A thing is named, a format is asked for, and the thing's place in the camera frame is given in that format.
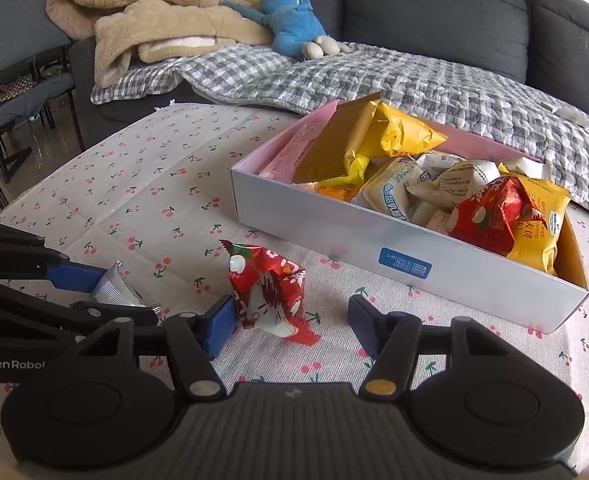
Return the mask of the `silver foil wrapper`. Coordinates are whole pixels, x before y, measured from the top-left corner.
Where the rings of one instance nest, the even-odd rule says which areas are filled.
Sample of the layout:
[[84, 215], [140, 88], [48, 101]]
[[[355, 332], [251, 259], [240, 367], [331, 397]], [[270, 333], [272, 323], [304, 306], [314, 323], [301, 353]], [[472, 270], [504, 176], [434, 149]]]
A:
[[142, 295], [130, 284], [120, 273], [123, 262], [116, 260], [110, 266], [106, 273], [100, 278], [93, 291], [90, 293], [92, 298], [98, 304], [116, 304], [123, 307], [146, 308], [156, 313], [161, 312], [159, 304], [147, 306], [144, 304]]

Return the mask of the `red snack packet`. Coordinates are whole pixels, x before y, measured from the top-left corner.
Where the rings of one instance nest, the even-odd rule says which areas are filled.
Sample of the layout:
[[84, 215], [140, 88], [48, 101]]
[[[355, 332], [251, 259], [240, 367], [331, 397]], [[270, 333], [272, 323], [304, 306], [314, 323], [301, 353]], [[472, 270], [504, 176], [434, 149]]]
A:
[[503, 176], [487, 183], [456, 205], [447, 220], [447, 234], [488, 252], [507, 256], [514, 248], [514, 230], [519, 222], [535, 221], [546, 226], [518, 177]]
[[315, 346], [321, 336], [304, 318], [304, 267], [263, 246], [221, 244], [228, 252], [228, 278], [242, 327]]

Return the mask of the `clear blue cream sandwich pack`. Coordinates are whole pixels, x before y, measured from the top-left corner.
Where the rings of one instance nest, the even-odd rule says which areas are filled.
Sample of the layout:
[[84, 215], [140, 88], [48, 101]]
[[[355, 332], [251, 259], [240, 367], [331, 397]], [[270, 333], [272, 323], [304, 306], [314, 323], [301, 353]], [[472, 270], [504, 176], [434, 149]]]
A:
[[393, 159], [388, 166], [380, 168], [364, 183], [351, 203], [392, 218], [409, 221], [416, 206], [409, 197], [407, 188], [421, 182], [424, 173], [414, 159]]

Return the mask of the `small orange snack pack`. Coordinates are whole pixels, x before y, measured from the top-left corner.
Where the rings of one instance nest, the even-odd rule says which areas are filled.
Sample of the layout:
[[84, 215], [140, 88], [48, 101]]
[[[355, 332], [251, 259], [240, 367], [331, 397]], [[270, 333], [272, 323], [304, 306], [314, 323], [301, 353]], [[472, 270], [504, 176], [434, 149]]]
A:
[[314, 184], [314, 192], [326, 197], [342, 200], [350, 203], [351, 200], [360, 191], [360, 183], [342, 181], [341, 179], [331, 179], [328, 181], [317, 182]]

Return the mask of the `white triangular snack packet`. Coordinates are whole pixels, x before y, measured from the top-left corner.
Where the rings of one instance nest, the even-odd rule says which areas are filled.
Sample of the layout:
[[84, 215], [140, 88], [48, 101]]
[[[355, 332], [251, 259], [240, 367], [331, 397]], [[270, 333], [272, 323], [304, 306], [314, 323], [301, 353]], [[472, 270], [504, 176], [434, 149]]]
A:
[[501, 176], [495, 162], [463, 160], [442, 172], [434, 181], [419, 182], [407, 187], [418, 200], [452, 210], [470, 195]]

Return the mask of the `large yellow snack pack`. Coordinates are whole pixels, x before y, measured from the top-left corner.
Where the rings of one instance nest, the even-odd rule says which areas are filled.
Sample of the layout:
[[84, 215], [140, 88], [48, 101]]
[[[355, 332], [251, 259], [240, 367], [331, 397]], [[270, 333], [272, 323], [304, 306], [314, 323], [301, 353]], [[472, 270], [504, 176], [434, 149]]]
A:
[[516, 176], [537, 206], [541, 219], [520, 220], [513, 229], [515, 244], [508, 259], [555, 275], [557, 243], [564, 224], [570, 193], [561, 186], [543, 179]]

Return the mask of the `yellow crinkled snack bag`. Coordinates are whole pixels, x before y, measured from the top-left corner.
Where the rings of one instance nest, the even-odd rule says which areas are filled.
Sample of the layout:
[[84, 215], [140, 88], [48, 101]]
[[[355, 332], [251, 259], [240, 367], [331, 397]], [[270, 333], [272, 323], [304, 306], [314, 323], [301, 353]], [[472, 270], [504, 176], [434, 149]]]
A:
[[446, 134], [383, 103], [380, 94], [371, 94], [337, 105], [298, 162], [292, 182], [362, 185], [372, 159], [424, 154], [446, 140]]

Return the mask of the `pink wafer snack pack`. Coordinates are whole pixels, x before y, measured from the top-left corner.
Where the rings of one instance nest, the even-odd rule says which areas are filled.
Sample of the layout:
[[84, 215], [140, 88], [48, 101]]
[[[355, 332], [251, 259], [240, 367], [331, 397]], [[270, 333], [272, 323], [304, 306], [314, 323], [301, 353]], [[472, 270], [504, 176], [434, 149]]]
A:
[[260, 172], [262, 178], [290, 184], [305, 155], [325, 128], [325, 122], [306, 122], [293, 128], [293, 136]]

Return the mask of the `white text snack packet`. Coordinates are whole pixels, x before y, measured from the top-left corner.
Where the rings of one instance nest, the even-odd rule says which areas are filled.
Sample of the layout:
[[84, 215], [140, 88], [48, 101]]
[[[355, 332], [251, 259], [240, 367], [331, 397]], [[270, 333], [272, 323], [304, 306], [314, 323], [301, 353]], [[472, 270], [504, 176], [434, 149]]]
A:
[[549, 170], [547, 170], [543, 162], [528, 157], [504, 159], [497, 164], [497, 169], [502, 174], [521, 174], [539, 180], [546, 179], [549, 176]]

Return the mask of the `pink cardboard box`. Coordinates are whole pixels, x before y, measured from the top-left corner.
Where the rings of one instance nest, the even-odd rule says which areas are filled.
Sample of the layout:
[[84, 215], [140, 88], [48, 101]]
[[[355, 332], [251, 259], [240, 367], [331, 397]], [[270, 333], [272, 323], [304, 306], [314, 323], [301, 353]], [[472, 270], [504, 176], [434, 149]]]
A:
[[261, 177], [300, 127], [325, 126], [336, 107], [319, 107], [232, 166], [241, 223], [545, 334], [589, 298], [569, 221], [560, 230], [557, 270], [546, 274], [422, 226]]

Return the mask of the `cherry print tablecloth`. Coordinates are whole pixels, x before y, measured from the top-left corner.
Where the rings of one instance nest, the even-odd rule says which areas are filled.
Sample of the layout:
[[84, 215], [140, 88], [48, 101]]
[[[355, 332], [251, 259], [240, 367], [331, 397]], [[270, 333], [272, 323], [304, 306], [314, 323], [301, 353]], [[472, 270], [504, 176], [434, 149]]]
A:
[[[311, 252], [237, 222], [229, 168], [297, 120], [259, 108], [177, 104], [112, 134], [28, 188], [0, 222], [44, 236], [73, 261], [109, 268], [160, 307], [160, 318], [203, 312], [229, 294], [227, 252], [220, 238], [274, 249], [307, 270], [304, 318], [321, 342], [289, 344], [259, 330], [229, 339], [213, 363], [229, 388], [240, 382], [352, 382], [374, 364], [347, 322], [347, 303], [364, 296], [383, 312], [402, 310], [427, 324], [470, 315], [546, 367], [578, 393], [585, 425], [571, 466], [589, 466], [589, 299], [555, 333], [544, 335], [466, 309]], [[567, 209], [589, 279], [589, 213]]]

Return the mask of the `grey chair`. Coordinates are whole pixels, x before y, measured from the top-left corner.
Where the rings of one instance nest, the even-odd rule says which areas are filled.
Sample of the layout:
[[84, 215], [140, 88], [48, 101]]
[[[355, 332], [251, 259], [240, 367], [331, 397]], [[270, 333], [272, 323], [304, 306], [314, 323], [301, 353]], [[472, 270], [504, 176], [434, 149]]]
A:
[[55, 125], [50, 102], [66, 96], [78, 146], [84, 150], [73, 101], [74, 80], [69, 62], [72, 40], [46, 14], [47, 0], [0, 0], [0, 90], [26, 81], [28, 88], [0, 103], [0, 207], [8, 200], [2, 184], [11, 181], [32, 153], [30, 148], [9, 154], [3, 135], [15, 126], [39, 120]]

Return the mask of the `grey checked quilt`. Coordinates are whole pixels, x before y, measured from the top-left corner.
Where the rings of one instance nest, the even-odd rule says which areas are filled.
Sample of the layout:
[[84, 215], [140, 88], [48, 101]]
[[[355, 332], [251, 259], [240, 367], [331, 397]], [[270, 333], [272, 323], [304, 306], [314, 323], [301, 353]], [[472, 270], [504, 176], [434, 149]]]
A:
[[90, 100], [99, 105], [142, 99], [187, 82], [214, 102], [305, 115], [334, 100], [379, 93], [406, 114], [540, 159], [551, 180], [589, 211], [589, 128], [554, 114], [558, 107], [574, 106], [478, 67], [367, 44], [351, 44], [350, 49], [296, 62], [270, 47], [235, 44], [191, 58], [133, 66], [112, 86], [93, 88]]

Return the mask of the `beige fleece jacket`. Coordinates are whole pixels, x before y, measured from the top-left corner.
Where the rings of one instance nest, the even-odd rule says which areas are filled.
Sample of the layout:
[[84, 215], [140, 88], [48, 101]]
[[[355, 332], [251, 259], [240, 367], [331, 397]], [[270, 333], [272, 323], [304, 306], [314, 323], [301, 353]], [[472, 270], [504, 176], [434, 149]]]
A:
[[[156, 63], [234, 44], [269, 44], [273, 32], [224, 0], [47, 0], [46, 13], [71, 39], [93, 38], [94, 81], [108, 88], [132, 60]], [[229, 0], [259, 8], [261, 0]]]

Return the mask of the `white packet on quilt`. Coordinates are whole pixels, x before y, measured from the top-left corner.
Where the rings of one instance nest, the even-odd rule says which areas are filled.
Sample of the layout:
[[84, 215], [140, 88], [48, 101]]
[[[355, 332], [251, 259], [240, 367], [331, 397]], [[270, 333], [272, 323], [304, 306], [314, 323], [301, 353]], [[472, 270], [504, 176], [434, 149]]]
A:
[[572, 122], [582, 128], [589, 128], [589, 115], [571, 106], [558, 107], [554, 112], [560, 118]]

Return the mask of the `blue plush toy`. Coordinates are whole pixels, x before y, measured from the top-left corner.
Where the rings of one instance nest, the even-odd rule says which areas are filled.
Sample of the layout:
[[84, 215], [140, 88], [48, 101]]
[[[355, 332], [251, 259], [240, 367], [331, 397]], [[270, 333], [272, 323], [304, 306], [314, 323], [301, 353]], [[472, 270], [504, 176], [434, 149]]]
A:
[[346, 44], [326, 34], [310, 0], [261, 0], [260, 10], [229, 0], [221, 3], [268, 27], [274, 35], [272, 47], [281, 55], [308, 61], [351, 52]]

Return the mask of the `dark grey sofa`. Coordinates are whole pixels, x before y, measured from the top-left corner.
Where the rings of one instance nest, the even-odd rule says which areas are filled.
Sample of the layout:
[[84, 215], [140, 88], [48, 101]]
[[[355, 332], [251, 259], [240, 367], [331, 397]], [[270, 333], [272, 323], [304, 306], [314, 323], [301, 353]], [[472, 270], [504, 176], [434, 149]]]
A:
[[589, 114], [583, 0], [312, 0], [342, 40], [478, 67]]

